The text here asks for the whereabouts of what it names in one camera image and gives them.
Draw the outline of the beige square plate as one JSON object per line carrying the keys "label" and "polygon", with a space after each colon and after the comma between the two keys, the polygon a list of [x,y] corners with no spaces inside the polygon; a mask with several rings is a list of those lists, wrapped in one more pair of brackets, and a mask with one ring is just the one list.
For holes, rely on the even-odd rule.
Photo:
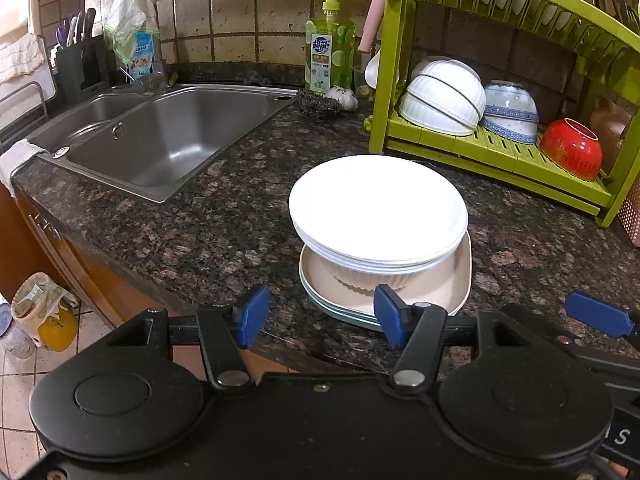
{"label": "beige square plate", "polygon": [[[304,248],[299,261],[303,263],[309,284],[332,307],[374,316],[373,292],[341,283],[323,265],[321,258]],[[442,263],[422,272],[414,281],[398,290],[407,304],[431,302],[455,315],[466,303],[472,283],[472,245],[465,233],[456,251]]]}

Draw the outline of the white round bowl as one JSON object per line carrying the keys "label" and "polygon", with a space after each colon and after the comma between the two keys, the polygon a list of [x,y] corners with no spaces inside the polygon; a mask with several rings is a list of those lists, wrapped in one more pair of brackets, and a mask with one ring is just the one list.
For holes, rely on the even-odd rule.
{"label": "white round bowl", "polygon": [[341,283],[403,289],[460,246],[469,214],[460,192],[408,159],[350,155],[311,168],[288,212],[305,246]]}

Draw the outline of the green square plate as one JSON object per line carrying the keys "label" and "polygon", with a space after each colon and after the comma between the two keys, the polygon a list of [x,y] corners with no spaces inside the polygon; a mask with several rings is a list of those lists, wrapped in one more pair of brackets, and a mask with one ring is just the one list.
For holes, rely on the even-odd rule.
{"label": "green square plate", "polygon": [[334,308],[326,300],[322,299],[309,284],[301,261],[298,263],[298,275],[303,289],[305,289],[311,301],[320,311],[341,322],[382,333],[382,327],[374,316],[349,311],[342,307]]}

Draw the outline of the yellow trash bin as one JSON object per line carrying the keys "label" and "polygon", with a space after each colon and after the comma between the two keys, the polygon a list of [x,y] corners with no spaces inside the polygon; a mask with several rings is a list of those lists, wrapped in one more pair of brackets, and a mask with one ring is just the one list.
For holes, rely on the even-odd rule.
{"label": "yellow trash bin", "polygon": [[11,302],[13,317],[35,345],[62,352],[78,333],[76,297],[48,274],[32,274],[17,289]]}

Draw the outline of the red bowl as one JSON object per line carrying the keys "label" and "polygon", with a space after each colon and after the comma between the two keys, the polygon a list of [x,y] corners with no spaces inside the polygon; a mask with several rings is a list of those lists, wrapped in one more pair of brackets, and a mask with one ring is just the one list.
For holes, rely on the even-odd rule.
{"label": "red bowl", "polygon": [[600,141],[575,119],[558,119],[548,125],[540,149],[573,176],[589,182],[597,179],[603,162]]}

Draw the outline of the stainless steel sink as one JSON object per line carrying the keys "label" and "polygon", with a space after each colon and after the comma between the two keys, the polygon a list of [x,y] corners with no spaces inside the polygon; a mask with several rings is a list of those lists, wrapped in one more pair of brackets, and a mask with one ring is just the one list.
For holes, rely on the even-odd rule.
{"label": "stainless steel sink", "polygon": [[159,96],[110,92],[29,133],[53,165],[161,204],[274,114],[290,89],[178,84]]}

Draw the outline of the white ribbed bowl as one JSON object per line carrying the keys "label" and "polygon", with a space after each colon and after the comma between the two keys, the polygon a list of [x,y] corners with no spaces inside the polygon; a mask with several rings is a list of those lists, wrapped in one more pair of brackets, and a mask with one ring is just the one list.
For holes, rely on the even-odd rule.
{"label": "white ribbed bowl", "polygon": [[469,136],[485,107],[485,89],[471,67],[457,60],[435,60],[413,71],[397,111],[410,124],[431,132]]}

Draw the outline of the blue patterned bowl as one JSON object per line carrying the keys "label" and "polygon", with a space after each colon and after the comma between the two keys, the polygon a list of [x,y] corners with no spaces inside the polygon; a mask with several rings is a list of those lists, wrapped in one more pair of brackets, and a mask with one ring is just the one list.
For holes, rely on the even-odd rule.
{"label": "blue patterned bowl", "polygon": [[498,136],[521,144],[535,144],[539,116],[529,92],[516,82],[492,80],[485,87],[482,124]]}

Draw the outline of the black scouring pad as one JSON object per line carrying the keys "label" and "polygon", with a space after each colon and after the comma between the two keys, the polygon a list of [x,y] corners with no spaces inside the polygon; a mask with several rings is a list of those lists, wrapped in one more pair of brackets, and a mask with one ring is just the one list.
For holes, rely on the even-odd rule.
{"label": "black scouring pad", "polygon": [[314,120],[329,120],[342,114],[341,104],[334,99],[319,96],[307,89],[296,92],[295,101],[299,109]]}

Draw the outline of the green dish rack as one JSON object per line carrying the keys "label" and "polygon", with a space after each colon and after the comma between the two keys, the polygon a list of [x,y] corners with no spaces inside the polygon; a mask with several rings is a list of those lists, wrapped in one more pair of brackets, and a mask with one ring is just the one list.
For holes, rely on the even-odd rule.
{"label": "green dish rack", "polygon": [[[369,148],[476,172],[585,211],[609,226],[639,175],[639,37],[585,0],[383,0],[382,55]],[[591,182],[536,146],[484,127],[450,136],[399,114],[424,53],[465,62],[486,81],[521,84],[543,124],[588,122],[600,99],[629,114],[611,165]]]}

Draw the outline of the white dish cloth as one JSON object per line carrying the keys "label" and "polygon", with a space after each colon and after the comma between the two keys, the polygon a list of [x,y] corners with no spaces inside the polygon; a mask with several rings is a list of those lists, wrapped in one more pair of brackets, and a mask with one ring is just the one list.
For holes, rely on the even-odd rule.
{"label": "white dish cloth", "polygon": [[6,152],[0,156],[0,178],[1,183],[9,192],[12,198],[16,197],[12,177],[27,164],[32,158],[47,150],[33,144],[27,139],[15,142]]}

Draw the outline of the blue packaged bag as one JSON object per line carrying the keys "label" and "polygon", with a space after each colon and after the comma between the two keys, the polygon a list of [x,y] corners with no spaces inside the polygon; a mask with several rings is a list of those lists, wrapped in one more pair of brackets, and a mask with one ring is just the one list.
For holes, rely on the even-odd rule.
{"label": "blue packaged bag", "polygon": [[157,36],[149,32],[133,32],[117,47],[119,62],[130,79],[138,80],[154,72],[153,64],[157,61],[156,44]]}

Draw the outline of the green dish soap bottle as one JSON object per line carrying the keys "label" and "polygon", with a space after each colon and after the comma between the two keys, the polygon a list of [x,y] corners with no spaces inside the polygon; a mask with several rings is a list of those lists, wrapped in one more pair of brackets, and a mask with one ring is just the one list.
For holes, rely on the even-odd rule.
{"label": "green dish soap bottle", "polygon": [[305,84],[319,96],[352,86],[356,27],[338,0],[323,0],[322,13],[306,21]]}

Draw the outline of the black knife block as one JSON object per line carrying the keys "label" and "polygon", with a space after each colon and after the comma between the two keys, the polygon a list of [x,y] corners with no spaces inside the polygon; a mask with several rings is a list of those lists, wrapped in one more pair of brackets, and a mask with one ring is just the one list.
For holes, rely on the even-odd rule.
{"label": "black knife block", "polygon": [[92,34],[95,18],[96,9],[89,8],[66,18],[55,31],[55,67],[70,105],[88,101],[110,86],[105,41]]}

